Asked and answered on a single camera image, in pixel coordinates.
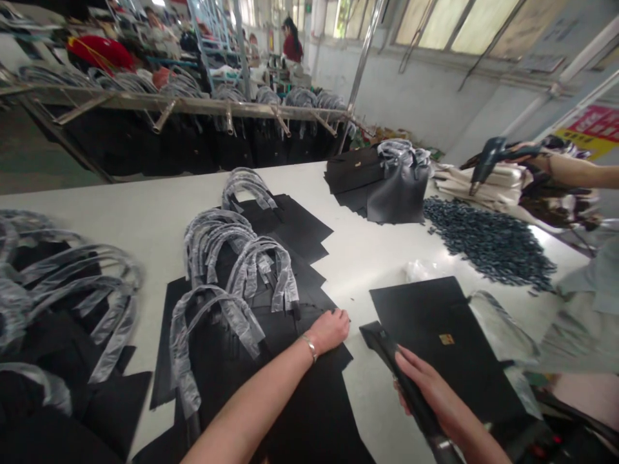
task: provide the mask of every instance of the floor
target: floor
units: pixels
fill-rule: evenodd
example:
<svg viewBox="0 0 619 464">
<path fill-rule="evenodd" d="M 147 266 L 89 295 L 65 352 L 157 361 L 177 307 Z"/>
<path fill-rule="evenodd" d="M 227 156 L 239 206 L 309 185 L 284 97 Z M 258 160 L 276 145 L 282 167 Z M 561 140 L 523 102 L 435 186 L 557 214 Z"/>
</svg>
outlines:
<svg viewBox="0 0 619 464">
<path fill-rule="evenodd" d="M 48 142 L 22 107 L 0 112 L 0 195 L 102 183 Z"/>
</svg>

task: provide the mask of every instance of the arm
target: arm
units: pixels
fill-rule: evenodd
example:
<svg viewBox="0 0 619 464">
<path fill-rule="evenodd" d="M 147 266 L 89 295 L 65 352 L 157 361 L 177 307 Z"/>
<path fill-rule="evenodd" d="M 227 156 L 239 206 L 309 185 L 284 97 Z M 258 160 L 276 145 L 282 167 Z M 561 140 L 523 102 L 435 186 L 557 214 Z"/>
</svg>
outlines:
<svg viewBox="0 0 619 464">
<path fill-rule="evenodd" d="M 513 146 L 517 150 L 524 146 L 535 145 L 534 142 L 523 142 Z M 526 161 L 552 176 L 559 182 L 584 188 L 619 189 L 619 166 L 597 166 L 592 162 L 557 155 L 552 150 L 543 149 L 541 156 L 531 158 L 525 156 L 508 162 Z"/>
<path fill-rule="evenodd" d="M 349 327 L 346 311 L 336 309 L 320 316 L 306 336 L 321 355 L 342 343 Z M 181 464 L 249 462 L 312 364 L 309 344 L 297 340 L 228 400 Z"/>
<path fill-rule="evenodd" d="M 468 464 L 510 464 L 507 454 L 492 438 L 466 404 L 455 394 L 436 370 L 404 347 L 395 360 L 402 372 L 417 384 L 424 398 L 436 413 L 447 436 L 460 448 Z M 411 415 L 400 394 L 400 403 Z"/>
</svg>

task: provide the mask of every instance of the heat gun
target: heat gun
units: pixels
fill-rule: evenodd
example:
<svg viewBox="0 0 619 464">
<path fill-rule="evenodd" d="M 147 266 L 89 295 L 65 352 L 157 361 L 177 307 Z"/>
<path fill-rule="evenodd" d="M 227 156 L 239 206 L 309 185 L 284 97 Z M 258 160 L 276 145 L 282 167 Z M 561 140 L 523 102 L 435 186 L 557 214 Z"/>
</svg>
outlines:
<svg viewBox="0 0 619 464">
<path fill-rule="evenodd" d="M 426 437 L 427 444 L 430 446 L 437 464 L 462 464 L 460 456 L 440 427 L 436 414 L 432 411 L 421 390 L 400 370 L 395 362 L 395 353 L 400 349 L 394 339 L 378 321 L 362 325 L 359 327 L 359 331 L 368 348 L 373 349 L 380 356 L 380 359 L 389 367 L 394 378 L 398 381 L 408 409 Z"/>
<path fill-rule="evenodd" d="M 505 137 L 493 137 L 486 142 L 479 156 L 479 162 L 473 170 L 471 189 L 469 190 L 470 197 L 475 196 L 480 185 L 486 182 L 498 162 L 515 160 L 526 155 L 536 157 L 542 151 L 541 145 L 525 146 L 516 151 L 511 151 L 509 148 L 505 148 L 506 141 Z"/>
</svg>

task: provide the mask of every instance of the yellow sign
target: yellow sign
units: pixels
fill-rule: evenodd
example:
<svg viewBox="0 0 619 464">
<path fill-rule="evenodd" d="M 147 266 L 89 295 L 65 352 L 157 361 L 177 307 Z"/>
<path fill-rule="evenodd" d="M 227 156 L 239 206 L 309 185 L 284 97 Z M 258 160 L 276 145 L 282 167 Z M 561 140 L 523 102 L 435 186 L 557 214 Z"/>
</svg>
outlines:
<svg viewBox="0 0 619 464">
<path fill-rule="evenodd" d="M 604 156 L 618 145 L 610 140 L 599 139 L 598 137 L 592 137 L 570 129 L 559 129 L 555 132 L 555 135 L 562 139 L 571 140 L 581 150 L 589 150 L 591 152 L 591 156 L 588 158 L 589 161 Z"/>
</svg>

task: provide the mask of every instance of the red cloth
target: red cloth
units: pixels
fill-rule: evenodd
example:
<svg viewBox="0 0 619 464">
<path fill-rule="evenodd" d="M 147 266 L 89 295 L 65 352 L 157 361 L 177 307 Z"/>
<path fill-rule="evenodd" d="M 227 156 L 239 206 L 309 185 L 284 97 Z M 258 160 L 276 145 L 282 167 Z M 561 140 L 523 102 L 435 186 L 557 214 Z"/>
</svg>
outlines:
<svg viewBox="0 0 619 464">
<path fill-rule="evenodd" d="M 117 41 L 105 37 L 98 35 L 71 37 L 66 49 L 110 74 L 123 69 L 135 71 L 133 58 L 127 49 Z"/>
<path fill-rule="evenodd" d="M 297 51 L 295 47 L 295 38 L 290 34 L 287 36 L 284 41 L 284 55 L 286 55 L 292 61 L 296 61 L 297 63 L 301 62 L 301 58 L 303 58 L 303 45 L 299 42 L 299 51 Z"/>
</svg>

